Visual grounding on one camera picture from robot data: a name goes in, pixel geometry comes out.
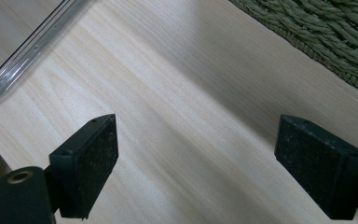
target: black rubber pad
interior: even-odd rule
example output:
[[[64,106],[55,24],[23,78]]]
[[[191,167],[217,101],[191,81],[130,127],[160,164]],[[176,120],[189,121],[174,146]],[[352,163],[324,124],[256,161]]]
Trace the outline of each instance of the black rubber pad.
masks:
[[[275,156],[330,218],[353,219],[357,147],[308,120],[282,115]]]
[[[115,115],[93,119],[49,155],[54,178],[62,182],[62,217],[89,216],[118,158]]]

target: light wooden floor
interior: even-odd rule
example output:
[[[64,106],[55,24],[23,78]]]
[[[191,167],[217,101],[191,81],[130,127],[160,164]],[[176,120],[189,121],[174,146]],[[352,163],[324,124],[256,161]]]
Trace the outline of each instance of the light wooden floor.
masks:
[[[62,0],[0,0],[0,66]]]
[[[0,153],[46,167],[116,113],[87,223],[358,223],[328,219],[273,154],[280,114],[358,147],[358,90],[227,0],[92,1],[40,59],[0,98]]]

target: textured black surface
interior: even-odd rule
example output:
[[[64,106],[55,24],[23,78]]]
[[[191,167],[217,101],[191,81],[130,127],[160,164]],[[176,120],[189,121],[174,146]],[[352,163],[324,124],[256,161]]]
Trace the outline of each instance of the textured black surface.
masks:
[[[49,158],[52,176],[69,199],[60,206],[62,217],[88,217],[117,162],[115,115],[89,121]]]
[[[332,219],[353,219],[358,148],[318,125],[281,116],[277,160]]]

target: woven rug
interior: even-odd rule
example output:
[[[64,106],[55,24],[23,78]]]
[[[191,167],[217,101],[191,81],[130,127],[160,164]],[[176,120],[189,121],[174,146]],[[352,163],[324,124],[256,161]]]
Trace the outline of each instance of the woven rug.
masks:
[[[229,0],[358,88],[358,0]]]

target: black plastic bracket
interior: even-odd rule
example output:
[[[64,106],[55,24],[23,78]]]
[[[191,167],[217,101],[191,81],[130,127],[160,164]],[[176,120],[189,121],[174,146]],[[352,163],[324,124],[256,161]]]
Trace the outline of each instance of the black plastic bracket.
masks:
[[[308,120],[282,115],[275,156],[331,219],[353,219],[357,147]]]
[[[93,119],[49,155],[43,171],[25,167],[0,179],[0,223],[87,218],[118,159],[115,115]]]

